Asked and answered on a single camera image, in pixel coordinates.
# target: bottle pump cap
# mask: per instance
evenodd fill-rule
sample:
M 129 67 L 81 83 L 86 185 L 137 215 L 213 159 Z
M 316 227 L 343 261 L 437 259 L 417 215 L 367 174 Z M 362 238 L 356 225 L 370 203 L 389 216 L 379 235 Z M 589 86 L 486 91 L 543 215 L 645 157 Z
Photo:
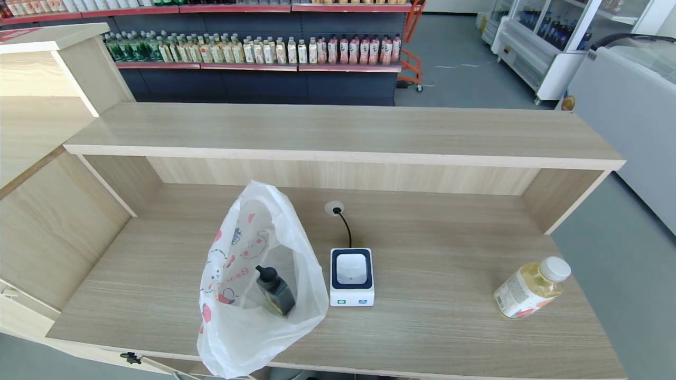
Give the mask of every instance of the bottle pump cap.
M 550 256 L 540 263 L 540 272 L 548 280 L 559 283 L 571 275 L 571 267 L 562 258 Z

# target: shelf unit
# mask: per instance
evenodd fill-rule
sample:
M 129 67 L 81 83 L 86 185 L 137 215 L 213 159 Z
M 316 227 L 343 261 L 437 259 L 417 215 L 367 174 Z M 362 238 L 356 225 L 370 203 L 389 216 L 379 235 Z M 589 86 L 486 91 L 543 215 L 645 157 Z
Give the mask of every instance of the shelf unit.
M 409 377 L 624 376 L 574 280 L 565 296 L 518 324 L 491 298 L 524 262 L 558 254 L 543 232 L 623 163 L 573 114 L 121 103 L 64 146 L 137 217 L 71 298 L 52 338 L 199 360 L 202 321 L 190 284 L 228 208 L 255 179 L 282 187 L 324 268 L 331 247 L 345 243 L 324 204 L 345 202 L 355 244 L 373 249 L 379 284 L 374 308 L 331 308 L 271 366 Z M 146 181 L 159 188 L 141 191 Z M 411 326 L 411 334 L 389 333 Z M 354 351 L 355 343 L 364 349 Z M 435 354 L 411 357 L 412 346 Z M 538 357 L 543 346 L 566 366 L 509 365 L 514 355 Z

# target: white plastic bag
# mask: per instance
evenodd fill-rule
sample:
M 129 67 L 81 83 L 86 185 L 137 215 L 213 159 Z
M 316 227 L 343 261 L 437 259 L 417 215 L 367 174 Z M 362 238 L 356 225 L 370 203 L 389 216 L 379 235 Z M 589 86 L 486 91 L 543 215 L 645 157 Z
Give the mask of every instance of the white plastic bag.
M 276 313 L 256 284 L 257 265 L 275 268 L 295 306 Z M 197 351 L 225 379 L 248 375 L 309 333 L 329 308 L 322 267 L 287 198 L 252 181 L 237 198 L 209 250 L 199 290 Z

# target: orange hand truck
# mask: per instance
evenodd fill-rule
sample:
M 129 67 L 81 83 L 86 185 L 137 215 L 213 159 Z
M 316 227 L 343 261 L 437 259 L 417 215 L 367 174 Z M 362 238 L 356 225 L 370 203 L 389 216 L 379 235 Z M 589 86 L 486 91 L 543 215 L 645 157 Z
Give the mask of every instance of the orange hand truck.
M 406 25 L 404 26 L 404 42 L 409 43 L 413 32 L 416 30 L 418 21 L 423 15 L 423 9 L 425 8 L 425 0 L 413 0 L 411 10 L 408 12 L 406 17 Z M 415 78 L 410 78 L 407 76 L 398 76 L 397 77 L 397 87 L 406 88 L 411 84 L 416 85 L 416 91 L 422 93 L 423 89 L 423 62 L 419 57 L 411 54 L 410 51 L 402 49 L 401 54 L 402 60 L 402 71 L 411 70 L 415 74 Z

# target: beverage bottle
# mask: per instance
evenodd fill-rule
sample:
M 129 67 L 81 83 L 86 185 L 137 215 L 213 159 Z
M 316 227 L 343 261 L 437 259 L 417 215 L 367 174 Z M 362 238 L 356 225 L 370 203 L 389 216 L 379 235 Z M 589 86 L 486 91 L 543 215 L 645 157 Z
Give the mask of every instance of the beverage bottle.
M 355 34 L 349 42 L 349 64 L 356 65 L 359 62 L 359 50 L 359 38 Z
M 399 62 L 402 53 L 402 38 L 397 34 L 392 40 L 392 62 Z
M 233 43 L 230 41 L 230 37 L 227 34 L 223 34 L 220 40 L 223 44 L 223 59 L 228 64 L 234 64 L 235 53 L 233 52 Z
M 253 43 L 253 60 L 255 63 L 265 64 L 265 54 L 263 52 L 263 45 L 258 40 Z
M 544 37 L 545 33 L 549 30 L 549 24 L 552 22 L 552 12 L 548 11 L 545 13 L 545 18 L 542 20 L 542 24 L 540 24 L 540 29 L 537 31 L 537 35 L 540 37 Z
M 180 60 L 183 62 L 193 61 L 190 57 L 190 51 L 188 51 L 188 45 L 185 43 L 184 34 L 178 38 L 178 54 L 180 55 Z
M 585 33 L 585 35 L 582 36 L 582 40 L 580 41 L 580 44 L 577 46 L 578 50 L 584 50 L 584 49 L 587 48 L 587 44 L 589 43 L 589 40 L 592 39 L 591 33 L 592 33 L 592 28 L 590 26 L 589 29 L 587 29 L 587 32 Z
M 327 61 L 330 65 L 335 65 L 338 62 L 338 40 L 335 34 L 327 43 Z
M 161 36 L 158 36 L 157 40 L 158 48 L 160 49 L 160 55 L 162 55 L 162 60 L 167 63 L 171 62 L 171 52 L 169 51 L 169 47 L 164 43 L 164 39 Z
M 378 35 L 373 36 L 371 41 L 369 52 L 368 52 L 368 64 L 375 65 L 378 64 L 378 52 L 380 50 L 380 40 L 378 40 Z
M 305 40 L 298 40 L 298 63 L 308 63 L 308 47 L 305 46 Z
M 324 40 L 324 37 L 319 36 L 317 40 L 317 63 L 320 65 L 326 64 L 328 60 L 327 55 L 327 42 Z
M 547 32 L 545 41 L 553 44 L 552 41 L 556 38 L 556 32 L 558 32 L 559 25 L 561 25 L 561 16 L 556 16 L 556 20 L 554 20 L 550 25 L 550 29 L 549 32 Z
M 314 40 L 314 37 L 310 37 L 310 45 L 308 46 L 310 64 L 317 63 L 317 41 Z
M 244 63 L 244 48 L 242 43 L 239 41 L 239 36 L 237 33 L 233 34 L 230 37 L 230 40 L 233 42 L 233 56 L 235 57 L 236 64 Z
M 523 318 L 549 304 L 563 292 L 563 281 L 571 275 L 565 260 L 550 256 L 528 263 L 514 273 L 493 298 L 508 318 Z
M 296 54 L 296 45 L 293 37 L 289 37 L 289 63 L 297 64 L 298 63 L 298 54 Z
M 181 62 L 180 53 L 178 52 L 178 41 L 176 41 L 174 36 L 169 36 L 168 40 L 172 60 L 174 60 L 174 62 Z
M 349 62 L 349 41 L 347 36 L 343 34 L 340 40 L 340 63 L 346 65 Z
M 209 48 L 212 51 L 212 58 L 217 64 L 223 63 L 223 50 L 222 44 L 220 43 L 220 37 L 218 34 L 209 37 Z
M 392 62 L 392 41 L 389 39 L 387 40 L 387 43 L 385 43 L 381 56 L 381 63 L 383 65 L 387 66 Z
M 277 55 L 277 62 L 279 64 L 285 65 L 287 63 L 287 47 L 284 44 L 284 40 L 282 40 L 282 37 L 279 37 L 277 39 L 275 50 Z
M 361 45 L 359 45 L 359 64 L 368 64 L 368 52 L 370 51 L 370 45 L 371 41 L 368 40 L 368 36 L 364 36 Z

